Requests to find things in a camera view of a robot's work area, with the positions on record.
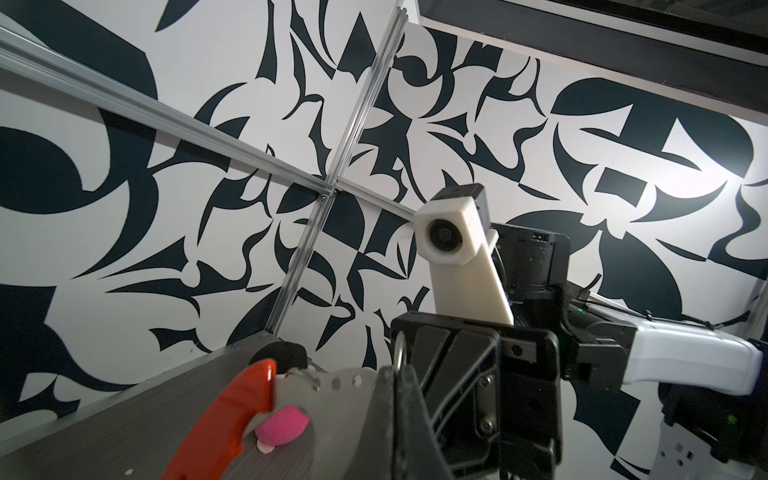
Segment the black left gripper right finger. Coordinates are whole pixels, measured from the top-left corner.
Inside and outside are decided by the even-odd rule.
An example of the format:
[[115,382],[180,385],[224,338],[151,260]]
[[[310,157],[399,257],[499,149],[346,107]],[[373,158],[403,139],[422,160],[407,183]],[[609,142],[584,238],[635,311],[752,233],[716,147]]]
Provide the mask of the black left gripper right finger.
[[411,365],[396,374],[395,478],[452,479]]

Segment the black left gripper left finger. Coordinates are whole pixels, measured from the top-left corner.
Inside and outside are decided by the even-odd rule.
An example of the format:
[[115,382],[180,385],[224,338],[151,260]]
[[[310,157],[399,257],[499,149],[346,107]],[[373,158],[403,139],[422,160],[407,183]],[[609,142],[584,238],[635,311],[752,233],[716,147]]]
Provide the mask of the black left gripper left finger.
[[396,441],[396,374],[378,371],[362,433],[344,479],[391,479]]

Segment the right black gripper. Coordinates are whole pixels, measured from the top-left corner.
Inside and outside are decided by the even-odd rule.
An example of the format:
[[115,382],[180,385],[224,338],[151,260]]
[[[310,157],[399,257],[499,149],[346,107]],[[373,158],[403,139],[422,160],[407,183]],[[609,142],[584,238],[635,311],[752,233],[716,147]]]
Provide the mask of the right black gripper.
[[562,458],[555,335],[423,312],[393,320],[455,479],[552,479]]

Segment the red key tag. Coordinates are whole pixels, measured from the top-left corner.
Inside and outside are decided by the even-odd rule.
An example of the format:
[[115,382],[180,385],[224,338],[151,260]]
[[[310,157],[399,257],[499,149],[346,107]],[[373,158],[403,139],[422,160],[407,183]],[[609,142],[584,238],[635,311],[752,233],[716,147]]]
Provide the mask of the red key tag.
[[247,426],[274,408],[277,365],[261,360],[214,399],[167,465],[164,479],[219,479],[242,452]]

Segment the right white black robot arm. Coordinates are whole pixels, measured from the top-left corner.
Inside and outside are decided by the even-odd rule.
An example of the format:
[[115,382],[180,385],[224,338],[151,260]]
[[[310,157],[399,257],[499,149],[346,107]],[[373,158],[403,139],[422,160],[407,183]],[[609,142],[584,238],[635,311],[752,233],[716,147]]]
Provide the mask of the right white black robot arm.
[[[550,479],[560,384],[651,381],[663,421],[653,479],[747,479],[767,466],[767,345],[568,291],[568,239],[440,213],[415,223],[436,309],[392,323],[408,445],[438,473]],[[411,409],[420,400],[423,409]]]

